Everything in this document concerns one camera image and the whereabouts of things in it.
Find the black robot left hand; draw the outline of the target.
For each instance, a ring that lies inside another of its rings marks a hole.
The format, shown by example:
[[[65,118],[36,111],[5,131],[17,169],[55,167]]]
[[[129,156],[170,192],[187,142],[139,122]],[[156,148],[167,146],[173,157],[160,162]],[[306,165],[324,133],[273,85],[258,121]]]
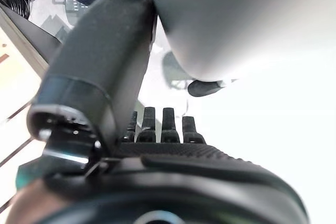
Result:
[[[191,116],[134,111],[155,38],[152,0],[97,0],[54,56],[27,113],[42,155],[20,165],[7,223],[308,223],[267,169],[208,145]]]

